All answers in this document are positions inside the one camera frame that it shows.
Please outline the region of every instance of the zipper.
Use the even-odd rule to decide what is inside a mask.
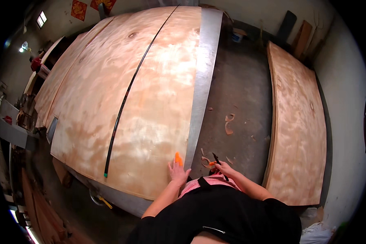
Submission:
[[[208,229],[216,230],[216,231],[221,232],[222,234],[225,234],[225,231],[217,230],[217,229],[212,228],[212,227],[202,226],[202,228],[208,228]]]

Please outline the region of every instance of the window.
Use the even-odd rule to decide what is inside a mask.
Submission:
[[[47,20],[46,16],[45,16],[44,12],[42,11],[37,18],[37,24],[38,24],[39,28],[41,28],[43,26],[43,24],[46,22],[46,20]]]

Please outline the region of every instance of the person's left hand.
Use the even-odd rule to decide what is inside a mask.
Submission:
[[[175,157],[172,162],[168,163],[168,168],[169,175],[171,176],[171,182],[177,184],[179,187],[186,183],[191,169],[187,169],[185,172],[183,166],[180,166],[179,162],[176,162]]]

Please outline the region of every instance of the hand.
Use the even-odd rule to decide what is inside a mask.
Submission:
[[[233,178],[234,173],[236,172],[234,169],[232,169],[229,164],[227,164],[224,161],[220,161],[220,164],[216,163],[214,165],[215,167],[211,169],[212,172],[218,172],[220,171],[223,175]]]
[[[171,182],[176,183],[179,187],[187,182],[187,177],[191,169],[187,169],[185,172],[183,166],[179,166],[179,162],[175,162],[175,158],[172,162],[168,163],[168,168]]]

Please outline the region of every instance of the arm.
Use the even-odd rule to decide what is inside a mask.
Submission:
[[[227,177],[233,179],[242,192],[247,194],[249,197],[262,201],[267,198],[274,198],[268,190],[247,179],[243,174],[232,169],[226,162],[220,161],[220,163],[221,164],[215,165],[216,169]]]
[[[171,175],[171,181],[167,187],[161,192],[156,200],[148,207],[141,218],[152,216],[155,217],[161,210],[172,202],[178,199],[180,187],[186,183],[187,177],[190,174],[191,169],[186,172],[183,169],[183,165],[179,165],[174,159],[173,162],[168,163],[169,173]]]

